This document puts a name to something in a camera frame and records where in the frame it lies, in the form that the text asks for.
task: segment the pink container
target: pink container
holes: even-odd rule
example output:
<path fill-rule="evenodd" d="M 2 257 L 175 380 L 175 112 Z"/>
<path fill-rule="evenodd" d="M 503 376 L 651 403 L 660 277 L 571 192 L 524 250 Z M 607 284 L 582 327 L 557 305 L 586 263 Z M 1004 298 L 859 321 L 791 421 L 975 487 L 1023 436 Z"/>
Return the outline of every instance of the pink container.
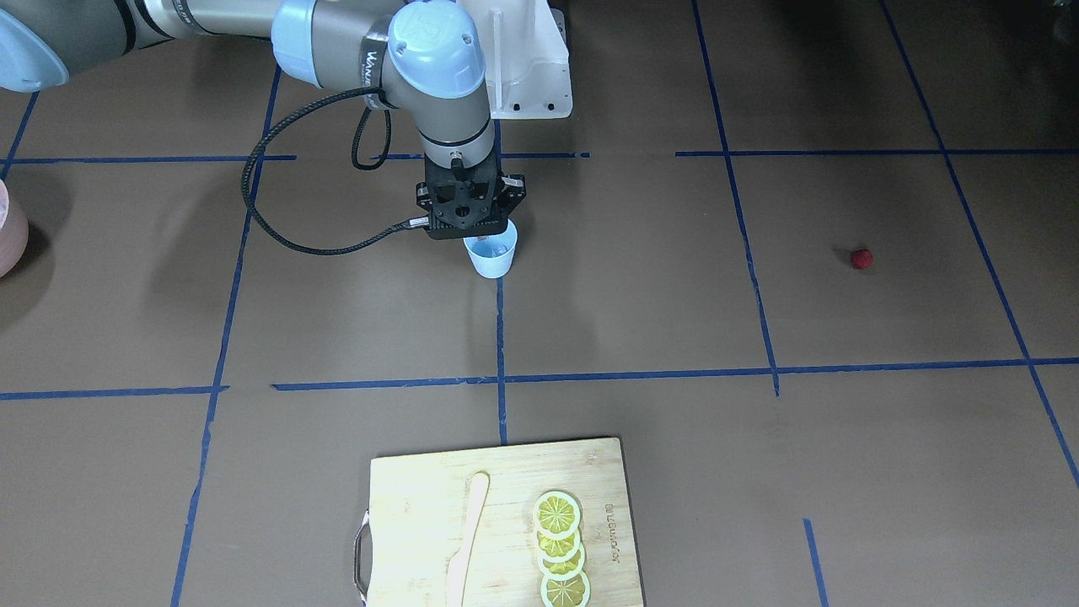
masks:
<path fill-rule="evenodd" d="M 0 181 L 0 276 L 14 267 L 23 256 L 29 231 L 23 207 L 11 199 L 8 188 Z"/>

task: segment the light blue joint cap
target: light blue joint cap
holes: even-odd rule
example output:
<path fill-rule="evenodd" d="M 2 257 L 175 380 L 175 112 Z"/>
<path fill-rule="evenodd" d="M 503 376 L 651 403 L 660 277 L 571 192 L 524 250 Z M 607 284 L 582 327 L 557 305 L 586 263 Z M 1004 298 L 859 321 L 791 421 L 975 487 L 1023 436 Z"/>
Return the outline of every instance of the light blue joint cap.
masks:
<path fill-rule="evenodd" d="M 468 12 L 450 0 L 402 6 L 390 22 L 390 58 L 421 93 L 457 99 L 483 84 L 483 52 Z"/>
<path fill-rule="evenodd" d="M 33 93 L 67 84 L 70 78 L 67 66 L 44 40 L 0 9 L 0 86 Z"/>
<path fill-rule="evenodd" d="M 270 27 L 273 56 L 285 73 L 322 87 L 315 74 L 315 55 L 311 27 L 315 0 L 284 0 Z"/>

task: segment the lemon slice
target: lemon slice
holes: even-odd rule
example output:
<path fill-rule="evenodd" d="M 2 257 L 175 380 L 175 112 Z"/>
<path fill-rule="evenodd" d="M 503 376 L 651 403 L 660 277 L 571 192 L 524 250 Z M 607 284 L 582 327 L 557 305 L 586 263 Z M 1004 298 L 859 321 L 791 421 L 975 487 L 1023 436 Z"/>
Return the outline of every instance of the lemon slice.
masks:
<path fill-rule="evenodd" d="M 540 570 L 543 571 L 544 577 L 550 578 L 555 581 L 565 581 L 570 578 L 576 577 L 582 569 L 585 568 L 585 544 L 581 544 L 581 548 L 576 552 L 570 555 L 570 558 L 563 563 L 551 563 L 544 558 L 544 555 L 540 554 Z"/>
<path fill-rule="evenodd" d="M 536 533 L 536 546 L 548 563 L 565 563 L 581 548 L 581 532 L 574 532 L 572 536 L 560 540 Z"/>
<path fill-rule="evenodd" d="M 544 576 L 540 583 L 540 598 L 546 607 L 585 607 L 592 589 L 584 571 L 568 580 Z"/>
<path fill-rule="evenodd" d="M 552 540 L 565 539 L 581 525 L 581 506 L 563 492 L 547 492 L 532 508 L 536 530 Z"/>

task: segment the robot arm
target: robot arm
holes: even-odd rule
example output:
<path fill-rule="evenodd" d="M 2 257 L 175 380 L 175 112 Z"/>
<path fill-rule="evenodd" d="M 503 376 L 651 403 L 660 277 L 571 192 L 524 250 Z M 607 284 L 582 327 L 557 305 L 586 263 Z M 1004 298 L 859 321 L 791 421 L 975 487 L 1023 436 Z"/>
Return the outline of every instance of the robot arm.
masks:
<path fill-rule="evenodd" d="M 315 86 L 373 87 L 422 135 L 416 204 L 434 238 L 500 233 L 524 197 L 505 176 L 479 33 L 449 0 L 0 0 L 0 86 L 30 92 L 176 38 L 269 39 L 283 70 Z"/>

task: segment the white mounting bracket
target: white mounting bracket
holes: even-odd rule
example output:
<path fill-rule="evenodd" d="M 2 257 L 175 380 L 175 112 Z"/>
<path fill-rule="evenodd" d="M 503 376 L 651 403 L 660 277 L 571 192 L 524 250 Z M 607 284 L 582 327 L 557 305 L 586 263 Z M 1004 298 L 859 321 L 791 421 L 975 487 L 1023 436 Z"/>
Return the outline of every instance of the white mounting bracket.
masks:
<path fill-rule="evenodd" d="M 491 116 L 565 118 L 573 111 L 565 18 L 545 0 L 459 0 L 479 31 Z"/>

